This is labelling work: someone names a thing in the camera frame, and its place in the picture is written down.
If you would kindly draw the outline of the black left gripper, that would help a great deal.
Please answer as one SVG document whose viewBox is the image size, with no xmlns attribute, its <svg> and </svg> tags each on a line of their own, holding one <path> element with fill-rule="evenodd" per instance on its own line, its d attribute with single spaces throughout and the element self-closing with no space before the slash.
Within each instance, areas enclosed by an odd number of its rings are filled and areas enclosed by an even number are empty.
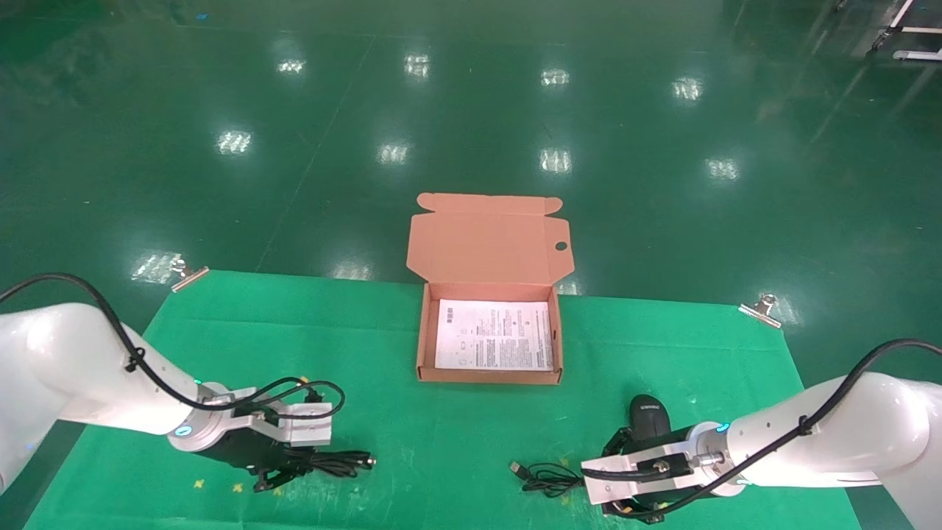
<svg viewBox="0 0 942 530">
<path fill-rule="evenodd" d="M 198 456 L 248 470 L 256 478 L 253 492 L 279 489 L 300 474 L 300 467 L 313 467 L 317 449 L 290 447 L 249 428 L 222 434 Z"/>
</svg>

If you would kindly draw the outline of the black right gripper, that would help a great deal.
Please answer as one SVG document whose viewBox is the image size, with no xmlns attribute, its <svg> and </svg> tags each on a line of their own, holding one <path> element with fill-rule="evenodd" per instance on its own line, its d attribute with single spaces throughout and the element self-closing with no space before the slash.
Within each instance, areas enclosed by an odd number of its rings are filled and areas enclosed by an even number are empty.
<svg viewBox="0 0 942 530">
<path fill-rule="evenodd" d="M 653 526 L 694 501 L 719 494 L 715 425 L 669 430 L 622 427 L 600 456 L 603 516 Z"/>
</svg>

